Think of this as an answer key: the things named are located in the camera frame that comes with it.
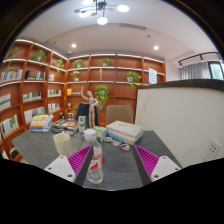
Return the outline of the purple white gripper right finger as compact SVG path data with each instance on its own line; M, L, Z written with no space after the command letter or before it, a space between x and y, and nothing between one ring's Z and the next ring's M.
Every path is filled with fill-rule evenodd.
M138 145L134 146L133 156L143 185L148 185L151 182L181 170L181 167L168 156L157 156Z

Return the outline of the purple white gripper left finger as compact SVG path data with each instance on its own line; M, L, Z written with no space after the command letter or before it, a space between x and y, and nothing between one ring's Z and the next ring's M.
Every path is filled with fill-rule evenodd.
M45 171L82 186L92 157L93 147L87 146L68 157L59 156L45 168Z

